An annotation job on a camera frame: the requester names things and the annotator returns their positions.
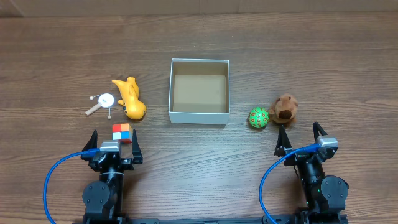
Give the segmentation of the green number ball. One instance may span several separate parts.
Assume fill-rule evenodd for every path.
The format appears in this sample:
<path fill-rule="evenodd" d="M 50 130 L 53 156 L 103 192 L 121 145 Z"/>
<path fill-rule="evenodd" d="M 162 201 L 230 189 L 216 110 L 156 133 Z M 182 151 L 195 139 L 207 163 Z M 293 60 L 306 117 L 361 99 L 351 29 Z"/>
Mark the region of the green number ball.
<path fill-rule="evenodd" d="M 269 113 L 265 108 L 255 107 L 250 111 L 248 121 L 254 128 L 264 128 L 269 122 Z"/>

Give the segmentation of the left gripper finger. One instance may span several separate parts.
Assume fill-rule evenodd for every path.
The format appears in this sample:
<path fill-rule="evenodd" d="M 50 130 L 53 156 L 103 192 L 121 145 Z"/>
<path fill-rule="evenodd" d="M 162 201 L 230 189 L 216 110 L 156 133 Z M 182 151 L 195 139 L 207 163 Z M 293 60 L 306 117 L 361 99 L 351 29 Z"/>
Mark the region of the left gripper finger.
<path fill-rule="evenodd" d="M 134 164 L 142 164 L 143 163 L 143 156 L 141 149 L 139 147 L 137 141 L 136 130 L 134 129 L 132 132 L 132 155 L 133 155 L 133 163 Z"/>
<path fill-rule="evenodd" d="M 93 134 L 90 137 L 90 140 L 82 149 L 81 159 L 84 161 L 90 161 L 93 159 L 95 155 L 95 149 L 97 149 L 97 142 L 98 142 L 98 132 L 97 130 L 93 131 Z"/>

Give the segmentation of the brown plush capybara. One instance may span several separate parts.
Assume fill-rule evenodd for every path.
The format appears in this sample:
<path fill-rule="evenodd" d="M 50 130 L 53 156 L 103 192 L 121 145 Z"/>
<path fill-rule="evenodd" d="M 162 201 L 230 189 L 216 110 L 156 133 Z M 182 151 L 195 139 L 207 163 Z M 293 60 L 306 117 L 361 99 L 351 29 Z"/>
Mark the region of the brown plush capybara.
<path fill-rule="evenodd" d="M 284 93 L 269 107 L 270 120 L 277 124 L 289 125 L 295 122 L 298 107 L 299 103 L 297 99 L 289 93 Z"/>

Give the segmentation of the white wooden rattle drum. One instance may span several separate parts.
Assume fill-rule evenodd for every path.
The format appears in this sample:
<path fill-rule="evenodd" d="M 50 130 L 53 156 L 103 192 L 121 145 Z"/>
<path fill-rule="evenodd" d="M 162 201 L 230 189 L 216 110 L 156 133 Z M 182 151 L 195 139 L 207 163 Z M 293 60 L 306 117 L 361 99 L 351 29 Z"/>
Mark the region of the white wooden rattle drum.
<path fill-rule="evenodd" d="M 103 93 L 100 95 L 90 96 L 90 100 L 94 100 L 95 98 L 98 99 L 97 104 L 95 104 L 90 109 L 85 111 L 85 114 L 87 116 L 90 116 L 94 112 L 98 111 L 100 108 L 107 108 L 108 109 L 107 118 L 110 120 L 112 118 L 111 107 L 114 105 L 114 96 L 110 93 Z"/>

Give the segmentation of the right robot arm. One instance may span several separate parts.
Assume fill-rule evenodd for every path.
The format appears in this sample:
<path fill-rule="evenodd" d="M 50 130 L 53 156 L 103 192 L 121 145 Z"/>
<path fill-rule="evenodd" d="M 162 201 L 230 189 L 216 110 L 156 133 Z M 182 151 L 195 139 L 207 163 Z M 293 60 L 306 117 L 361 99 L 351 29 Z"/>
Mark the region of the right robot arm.
<path fill-rule="evenodd" d="M 292 166 L 300 179 L 307 202 L 292 215 L 276 215 L 276 223 L 348 223 L 340 212 L 345 209 L 349 185 L 340 177 L 326 175 L 322 163 L 331 159 L 338 150 L 338 141 L 315 122 L 314 144 L 317 149 L 296 152 L 284 160 Z"/>

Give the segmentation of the colourful puzzle cube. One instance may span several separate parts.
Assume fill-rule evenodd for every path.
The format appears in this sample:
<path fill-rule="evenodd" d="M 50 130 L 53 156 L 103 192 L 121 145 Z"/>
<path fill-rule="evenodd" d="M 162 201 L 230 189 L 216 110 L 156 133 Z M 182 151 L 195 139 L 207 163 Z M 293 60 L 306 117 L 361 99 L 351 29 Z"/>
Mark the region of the colourful puzzle cube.
<path fill-rule="evenodd" d="M 132 143 L 132 128 L 130 124 L 114 124 L 112 127 L 112 138 L 123 144 Z"/>

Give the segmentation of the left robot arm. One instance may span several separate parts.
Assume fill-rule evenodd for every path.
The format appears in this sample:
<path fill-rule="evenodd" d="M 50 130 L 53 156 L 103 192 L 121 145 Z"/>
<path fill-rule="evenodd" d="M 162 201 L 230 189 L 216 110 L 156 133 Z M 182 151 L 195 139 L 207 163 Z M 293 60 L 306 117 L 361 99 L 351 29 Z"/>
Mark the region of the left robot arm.
<path fill-rule="evenodd" d="M 132 132 L 132 157 L 121 157 L 121 143 L 117 140 L 104 141 L 97 146 L 98 132 L 93 131 L 90 140 L 82 149 L 81 159 L 99 172 L 99 180 L 89 183 L 82 194 L 85 204 L 84 223 L 132 223 L 122 212 L 124 173 L 134 170 L 135 164 L 143 163 L 143 156 Z"/>

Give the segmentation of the yellow rubber whale toy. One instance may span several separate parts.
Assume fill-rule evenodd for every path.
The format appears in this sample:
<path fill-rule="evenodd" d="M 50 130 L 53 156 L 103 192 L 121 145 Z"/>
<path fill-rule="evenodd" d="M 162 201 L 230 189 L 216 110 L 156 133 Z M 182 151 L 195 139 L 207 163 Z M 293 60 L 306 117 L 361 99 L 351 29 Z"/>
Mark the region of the yellow rubber whale toy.
<path fill-rule="evenodd" d="M 146 114 L 146 106 L 139 100 L 140 89 L 134 77 L 128 77 L 126 81 L 112 80 L 119 88 L 121 99 L 118 103 L 123 107 L 125 115 L 133 120 L 140 120 Z"/>

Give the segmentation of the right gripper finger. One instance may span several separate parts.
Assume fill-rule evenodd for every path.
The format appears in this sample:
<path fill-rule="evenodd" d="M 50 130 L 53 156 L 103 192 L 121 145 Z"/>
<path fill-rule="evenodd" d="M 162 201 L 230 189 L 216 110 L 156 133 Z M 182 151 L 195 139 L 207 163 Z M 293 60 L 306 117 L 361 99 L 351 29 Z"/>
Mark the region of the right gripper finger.
<path fill-rule="evenodd" d="M 328 133 L 321 127 L 321 125 L 318 122 L 313 123 L 313 135 L 314 135 L 314 140 L 315 142 L 318 141 L 318 139 L 328 136 Z"/>
<path fill-rule="evenodd" d="M 284 126 L 282 125 L 279 127 L 278 139 L 274 155 L 277 157 L 283 157 L 292 151 L 293 149 L 290 144 L 289 138 L 287 136 Z"/>

